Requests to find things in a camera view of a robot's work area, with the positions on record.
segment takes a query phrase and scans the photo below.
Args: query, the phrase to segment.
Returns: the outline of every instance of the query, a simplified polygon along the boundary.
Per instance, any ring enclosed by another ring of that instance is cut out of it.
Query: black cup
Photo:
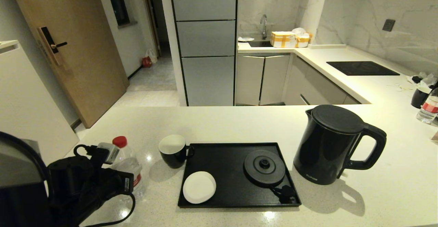
[[[160,141],[158,149],[164,162],[171,168],[180,168],[184,161],[194,154],[194,148],[186,146],[184,137],[180,135],[165,137]]]
[[[412,96],[411,105],[413,107],[420,108],[421,105],[423,105],[424,101],[426,101],[427,97],[429,96],[430,90],[431,89],[427,89],[425,87],[420,87],[416,89]]]

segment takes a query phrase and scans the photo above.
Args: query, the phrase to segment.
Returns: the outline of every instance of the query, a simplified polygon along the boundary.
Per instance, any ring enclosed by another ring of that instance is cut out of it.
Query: electric kettle
[[[344,169],[370,169],[380,157],[386,133],[363,122],[354,112],[342,107],[320,105],[307,110],[308,124],[294,158],[294,166],[305,179],[328,185]],[[350,160],[364,135],[376,140],[365,161]]]

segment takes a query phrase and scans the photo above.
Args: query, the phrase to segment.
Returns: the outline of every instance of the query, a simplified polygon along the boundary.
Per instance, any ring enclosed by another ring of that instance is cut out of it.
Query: plastic water bottle
[[[430,92],[420,111],[416,115],[416,119],[430,124],[438,114],[438,88]]]
[[[120,148],[116,161],[111,169],[134,174],[133,192],[136,201],[140,201],[144,195],[144,182],[141,180],[141,169],[143,168],[136,158],[134,151],[128,146],[126,137],[118,136],[113,139],[113,144]]]

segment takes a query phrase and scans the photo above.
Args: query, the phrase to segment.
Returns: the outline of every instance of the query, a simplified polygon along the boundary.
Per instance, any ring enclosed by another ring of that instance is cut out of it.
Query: window
[[[113,6],[114,15],[116,15],[117,24],[119,26],[129,24],[125,0],[111,0],[111,5]]]

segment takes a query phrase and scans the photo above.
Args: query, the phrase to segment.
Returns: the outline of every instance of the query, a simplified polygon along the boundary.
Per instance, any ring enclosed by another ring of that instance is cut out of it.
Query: red bottle cap
[[[128,141],[127,141],[126,137],[118,136],[118,137],[113,139],[113,144],[119,148],[124,148],[128,144]]]

